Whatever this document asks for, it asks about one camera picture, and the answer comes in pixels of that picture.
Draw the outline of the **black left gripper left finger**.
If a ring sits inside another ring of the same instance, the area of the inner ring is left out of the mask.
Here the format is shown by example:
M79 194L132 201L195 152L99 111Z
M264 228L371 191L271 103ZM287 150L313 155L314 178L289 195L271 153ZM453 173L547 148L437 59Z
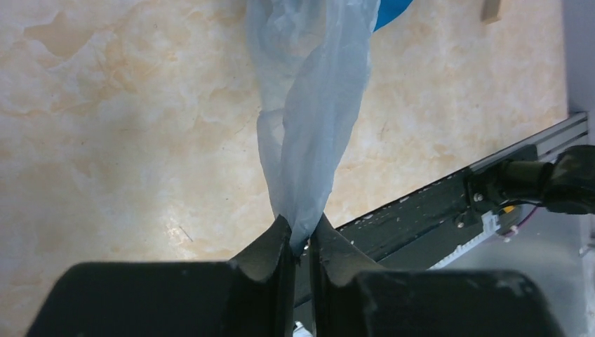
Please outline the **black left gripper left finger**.
M290 336L295 263L277 218L226 261L89 262L68 269L29 336Z

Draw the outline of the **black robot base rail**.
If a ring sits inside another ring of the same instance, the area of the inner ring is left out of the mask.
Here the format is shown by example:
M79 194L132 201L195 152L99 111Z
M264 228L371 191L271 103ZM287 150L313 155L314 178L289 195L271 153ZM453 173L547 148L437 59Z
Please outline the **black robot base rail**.
M471 173L517 150L478 168L462 168L337 230L359 251L386 267L443 267L491 237L507 237L519 230L524 204L478 213L471 208L467 191Z

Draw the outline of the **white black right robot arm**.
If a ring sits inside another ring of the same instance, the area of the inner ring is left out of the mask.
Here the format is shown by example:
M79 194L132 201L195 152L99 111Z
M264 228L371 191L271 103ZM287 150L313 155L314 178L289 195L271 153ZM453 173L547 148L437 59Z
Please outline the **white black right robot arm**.
M593 214L594 146L573 145L545 162L537 160L535 145L526 145L471 173L467 191L478 213L534 204L554 213Z

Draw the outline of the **light blue plastic trash bag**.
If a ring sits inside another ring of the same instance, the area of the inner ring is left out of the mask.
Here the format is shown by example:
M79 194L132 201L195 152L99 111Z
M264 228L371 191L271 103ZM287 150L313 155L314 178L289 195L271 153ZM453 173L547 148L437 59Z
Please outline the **light blue plastic trash bag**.
M275 216L300 255L333 189L370 75L379 1L248 1L258 152Z

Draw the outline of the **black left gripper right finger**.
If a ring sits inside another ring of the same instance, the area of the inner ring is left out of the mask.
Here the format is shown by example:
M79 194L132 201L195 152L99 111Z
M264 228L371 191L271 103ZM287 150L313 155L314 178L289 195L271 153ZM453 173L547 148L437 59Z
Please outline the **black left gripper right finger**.
M322 218L310 239L317 336L562 336L541 290L511 270L390 270Z

